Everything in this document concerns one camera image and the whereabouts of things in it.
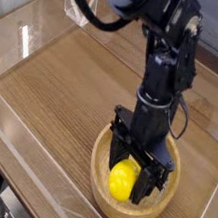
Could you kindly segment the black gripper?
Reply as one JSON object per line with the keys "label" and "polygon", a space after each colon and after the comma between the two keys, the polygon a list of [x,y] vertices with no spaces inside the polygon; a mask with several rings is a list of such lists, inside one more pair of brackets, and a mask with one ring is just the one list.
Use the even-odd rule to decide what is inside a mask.
{"label": "black gripper", "polygon": [[174,139],[180,137],[173,134],[171,123],[177,106],[184,101],[181,94],[167,99],[150,97],[142,86],[136,93],[137,103],[133,111],[122,105],[115,107],[108,164],[112,169],[131,155],[142,167],[132,189],[132,204],[140,204],[155,187],[163,189],[168,176],[175,169],[166,138],[168,134]]}

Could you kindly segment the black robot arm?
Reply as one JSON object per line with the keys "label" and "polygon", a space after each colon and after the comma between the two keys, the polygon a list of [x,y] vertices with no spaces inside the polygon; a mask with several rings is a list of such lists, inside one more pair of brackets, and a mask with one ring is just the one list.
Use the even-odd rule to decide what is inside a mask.
{"label": "black robot arm", "polygon": [[156,188],[164,188],[175,162],[166,137],[177,108],[188,110],[183,92],[195,78],[195,56],[202,32],[197,0],[109,0],[125,20],[140,19],[146,35],[146,69],[136,91],[136,107],[115,107],[109,167],[134,158],[141,166],[130,201],[139,204]]}

